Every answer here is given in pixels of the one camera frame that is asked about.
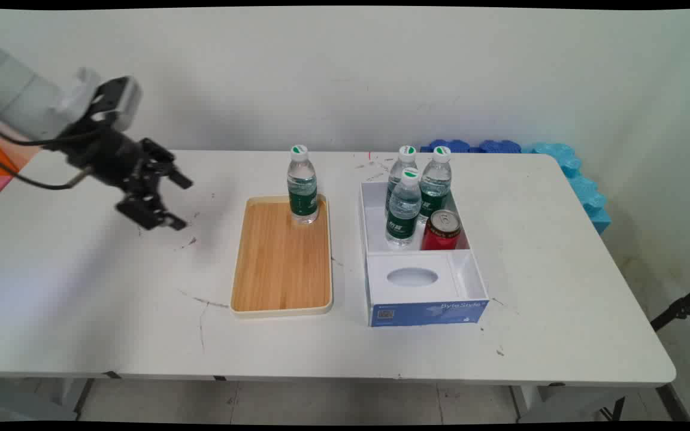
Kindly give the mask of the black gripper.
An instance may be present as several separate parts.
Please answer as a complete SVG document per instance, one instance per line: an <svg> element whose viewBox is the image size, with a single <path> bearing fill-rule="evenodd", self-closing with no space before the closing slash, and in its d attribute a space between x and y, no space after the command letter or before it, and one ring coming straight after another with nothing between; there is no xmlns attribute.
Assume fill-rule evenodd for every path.
<svg viewBox="0 0 690 431"><path fill-rule="evenodd" d="M131 140L110 126L66 130L66 161L74 168L89 168L90 175L117 187L123 197L116 205L119 213L147 231L169 227L186 228L183 218L171 213L157 193L158 182L168 178L181 189L193 182L175 165L175 155L150 138Z"/></svg>

